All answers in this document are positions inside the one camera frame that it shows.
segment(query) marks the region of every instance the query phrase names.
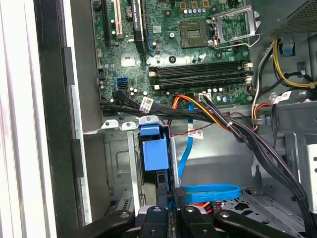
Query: cable bundle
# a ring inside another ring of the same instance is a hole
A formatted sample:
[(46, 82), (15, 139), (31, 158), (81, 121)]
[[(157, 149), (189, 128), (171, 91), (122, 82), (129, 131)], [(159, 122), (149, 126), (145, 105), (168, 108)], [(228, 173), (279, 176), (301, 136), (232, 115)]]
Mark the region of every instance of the cable bundle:
[[(131, 100), (122, 91), (115, 92), (115, 98), (125, 106), (117, 107), (118, 111), (128, 112), (133, 115), (145, 116), (156, 115), (167, 119), (196, 119), (218, 124), (221, 128), (233, 133), (237, 141), (244, 142), (254, 152), (263, 168), (277, 181), (282, 183), (293, 195), (293, 200), (298, 203), (304, 219), (306, 237), (317, 238), (317, 218), (309, 212), (307, 194), (302, 185), (294, 177), (285, 161), (273, 149), (273, 147), (258, 136), (253, 130), (239, 121), (232, 118), (226, 118), (219, 109), (207, 97), (203, 97), (204, 103), (209, 107), (207, 109), (202, 103), (184, 95), (178, 95), (175, 98), (173, 108), (153, 103), (149, 114), (140, 111), (140, 104)], [(177, 110), (180, 99), (193, 103), (201, 112)], [(110, 107), (105, 102), (101, 102), (104, 107)]]

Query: capacitor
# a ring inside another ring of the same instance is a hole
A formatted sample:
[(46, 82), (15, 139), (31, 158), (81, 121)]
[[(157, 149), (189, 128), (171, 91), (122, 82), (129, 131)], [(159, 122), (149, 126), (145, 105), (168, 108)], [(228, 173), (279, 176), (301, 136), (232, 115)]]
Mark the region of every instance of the capacitor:
[(131, 20), (132, 19), (132, 9), (131, 6), (128, 6), (126, 11), (125, 11), (125, 18), (127, 18), (127, 20)]
[(198, 60), (198, 56), (193, 57), (193, 63), (195, 63)]

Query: expansion slot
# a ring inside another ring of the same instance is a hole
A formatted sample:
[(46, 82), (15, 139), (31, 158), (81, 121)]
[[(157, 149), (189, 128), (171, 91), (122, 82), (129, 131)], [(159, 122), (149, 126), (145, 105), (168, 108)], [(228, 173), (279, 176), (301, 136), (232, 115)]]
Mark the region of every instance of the expansion slot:
[(123, 38), (120, 0), (113, 0), (113, 7), (114, 7), (116, 36), (117, 38)]
[(103, 8), (103, 23), (104, 23), (104, 37), (105, 37), (105, 44), (108, 49), (111, 49), (111, 32), (109, 26), (109, 17), (108, 17), (108, 5), (107, 0), (102, 0), (102, 8)]

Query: black ram slot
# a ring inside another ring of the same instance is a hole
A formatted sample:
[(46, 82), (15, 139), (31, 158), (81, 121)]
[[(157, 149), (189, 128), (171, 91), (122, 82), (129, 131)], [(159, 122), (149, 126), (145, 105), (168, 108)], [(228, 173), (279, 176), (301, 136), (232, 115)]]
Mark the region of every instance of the black ram slot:
[(158, 85), (159, 90), (212, 87), (216, 85), (241, 83), (246, 77), (251, 76), (252, 72), (233, 73), (228, 75), (205, 75), (177, 79), (155, 79), (152, 84)]
[(110, 50), (111, 48), (111, 32), (110, 32), (110, 26), (109, 26), (109, 11), (108, 11), (108, 4), (107, 0), (102, 0), (102, 8), (103, 8), (103, 23), (104, 23), (104, 37), (105, 37), (105, 44)]
[(233, 73), (244, 71), (244, 65), (248, 62), (220, 62), (220, 63), (202, 63), (194, 65), (176, 66), (176, 67), (152, 67), (149, 71), (156, 73), (158, 78), (189, 77), (195, 75), (210, 75), (218, 73)]

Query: sata port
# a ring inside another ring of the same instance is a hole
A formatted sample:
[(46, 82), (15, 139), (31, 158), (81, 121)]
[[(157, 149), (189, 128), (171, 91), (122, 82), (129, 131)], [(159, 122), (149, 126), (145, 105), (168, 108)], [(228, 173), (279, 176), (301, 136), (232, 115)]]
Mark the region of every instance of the sata port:
[(119, 89), (123, 89), (123, 88), (127, 88), (127, 87), (128, 87), (127, 83), (118, 83), (117, 84), (117, 88), (119, 88)]

